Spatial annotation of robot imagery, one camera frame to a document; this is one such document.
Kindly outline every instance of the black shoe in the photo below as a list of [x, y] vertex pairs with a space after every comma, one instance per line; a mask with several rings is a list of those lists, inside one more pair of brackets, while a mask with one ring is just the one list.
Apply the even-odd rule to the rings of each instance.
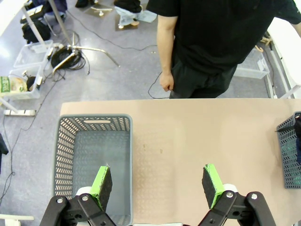
[[88, 3], [89, 3], [89, 0], [78, 0], [76, 2], [75, 7], [76, 8], [84, 8], [84, 7], [86, 7], [88, 5]]

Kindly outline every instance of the black pants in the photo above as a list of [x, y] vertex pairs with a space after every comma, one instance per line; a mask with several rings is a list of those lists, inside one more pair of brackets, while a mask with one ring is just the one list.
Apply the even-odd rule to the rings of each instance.
[[201, 73], [186, 67], [177, 55], [174, 55], [171, 70], [174, 90], [169, 98], [216, 98], [229, 88], [236, 68], [237, 66], [215, 75]]

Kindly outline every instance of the person's hand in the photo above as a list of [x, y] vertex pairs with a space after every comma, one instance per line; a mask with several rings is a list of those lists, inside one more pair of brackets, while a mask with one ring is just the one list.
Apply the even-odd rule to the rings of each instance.
[[160, 85], [162, 88], [167, 91], [174, 89], [174, 78], [171, 72], [163, 72], [160, 76]]

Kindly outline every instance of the light blue jeans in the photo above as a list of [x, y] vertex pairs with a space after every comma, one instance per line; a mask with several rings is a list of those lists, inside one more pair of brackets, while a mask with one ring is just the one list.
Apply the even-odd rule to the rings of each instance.
[[134, 22], [134, 19], [151, 23], [157, 17], [157, 14], [152, 13], [148, 10], [145, 10], [145, 11], [141, 10], [140, 13], [132, 13], [128, 10], [125, 10], [125, 9], [117, 7], [117, 6], [115, 6], [115, 9], [116, 9], [117, 13], [120, 15], [120, 20], [119, 20], [119, 24], [118, 24], [119, 26], [129, 25], [132, 22]]

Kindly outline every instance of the forearm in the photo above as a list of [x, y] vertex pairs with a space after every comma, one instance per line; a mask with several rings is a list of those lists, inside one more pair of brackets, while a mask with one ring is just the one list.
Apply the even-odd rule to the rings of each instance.
[[294, 27], [294, 29], [296, 30], [296, 32], [299, 34], [299, 36], [301, 38], [301, 23], [299, 23], [299, 24], [292, 24], [292, 26]]
[[162, 71], [169, 73], [171, 70], [174, 47], [174, 28], [166, 29], [158, 24], [157, 43]]

